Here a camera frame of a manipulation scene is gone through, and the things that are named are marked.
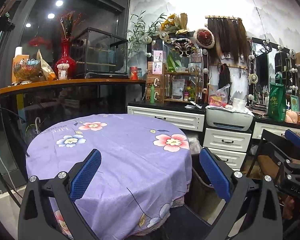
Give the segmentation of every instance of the green tote bag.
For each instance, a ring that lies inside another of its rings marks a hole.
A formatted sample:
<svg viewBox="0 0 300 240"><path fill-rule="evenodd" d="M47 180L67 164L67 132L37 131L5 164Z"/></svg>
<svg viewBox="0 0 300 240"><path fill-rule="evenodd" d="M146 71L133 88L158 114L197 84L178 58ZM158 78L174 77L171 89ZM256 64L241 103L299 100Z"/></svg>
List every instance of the green tote bag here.
<svg viewBox="0 0 300 240"><path fill-rule="evenodd" d="M277 74L275 78L279 78L280 84L270 82L268 116L282 122L286 118L286 93L282 77Z"/></svg>

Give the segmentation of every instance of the round table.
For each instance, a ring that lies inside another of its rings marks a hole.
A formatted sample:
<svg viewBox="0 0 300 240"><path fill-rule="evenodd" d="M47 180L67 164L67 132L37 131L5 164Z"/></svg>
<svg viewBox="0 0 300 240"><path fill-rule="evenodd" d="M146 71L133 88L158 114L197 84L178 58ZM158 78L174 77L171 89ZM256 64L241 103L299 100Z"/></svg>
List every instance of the round table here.
<svg viewBox="0 0 300 240"><path fill-rule="evenodd" d="M76 206L101 240L144 235L183 205L191 181L189 142L175 125L140 115L98 114L60 122L28 147L28 176L54 178L92 149L101 165ZM55 201L63 233L71 235Z"/></svg>

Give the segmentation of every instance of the red hat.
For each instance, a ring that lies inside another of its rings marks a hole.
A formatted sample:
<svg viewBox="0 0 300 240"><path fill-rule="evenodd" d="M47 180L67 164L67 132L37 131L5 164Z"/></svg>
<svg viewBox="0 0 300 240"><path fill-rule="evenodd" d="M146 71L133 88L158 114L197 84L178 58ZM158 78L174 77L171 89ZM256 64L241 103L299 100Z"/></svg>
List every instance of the red hat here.
<svg viewBox="0 0 300 240"><path fill-rule="evenodd" d="M196 30L193 37L195 38L198 46L205 49L212 49L215 44L212 32L206 28Z"/></svg>

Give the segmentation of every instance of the white printer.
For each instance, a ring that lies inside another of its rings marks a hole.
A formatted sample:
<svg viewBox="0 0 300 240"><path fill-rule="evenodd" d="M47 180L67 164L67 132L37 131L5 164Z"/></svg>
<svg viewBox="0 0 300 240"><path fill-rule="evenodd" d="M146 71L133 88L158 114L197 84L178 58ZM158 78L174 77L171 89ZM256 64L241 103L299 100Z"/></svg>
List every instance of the white printer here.
<svg viewBox="0 0 300 240"><path fill-rule="evenodd" d="M250 111L238 113L221 107L207 106L205 118L211 127L246 131L252 123L253 114Z"/></svg>

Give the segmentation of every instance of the white cabinet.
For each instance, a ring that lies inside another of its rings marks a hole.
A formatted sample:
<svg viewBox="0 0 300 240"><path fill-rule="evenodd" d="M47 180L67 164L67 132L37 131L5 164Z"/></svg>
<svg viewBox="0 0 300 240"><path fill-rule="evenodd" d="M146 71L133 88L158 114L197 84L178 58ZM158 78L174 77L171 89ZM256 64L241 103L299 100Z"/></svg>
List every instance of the white cabinet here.
<svg viewBox="0 0 300 240"><path fill-rule="evenodd" d="M180 129L198 132L203 131L204 114L193 114L138 106L128 106L128 114L139 114L160 118L173 123Z"/></svg>
<svg viewBox="0 0 300 240"><path fill-rule="evenodd" d="M221 150L246 152L251 134L207 128L203 146Z"/></svg>
<svg viewBox="0 0 300 240"><path fill-rule="evenodd" d="M221 149L215 149L208 147L209 150L217 155L221 160L225 161L226 164L233 170L240 170L246 153L226 151Z"/></svg>
<svg viewBox="0 0 300 240"><path fill-rule="evenodd" d="M262 131L267 130L271 133L274 133L276 135L282 135L285 133L286 130L290 129L293 132L300 133L300 129L297 128L290 128L286 126L279 126L279 125L274 125L274 124L269 124L269 123L259 123L256 122L252 134L253 139L261 139Z"/></svg>

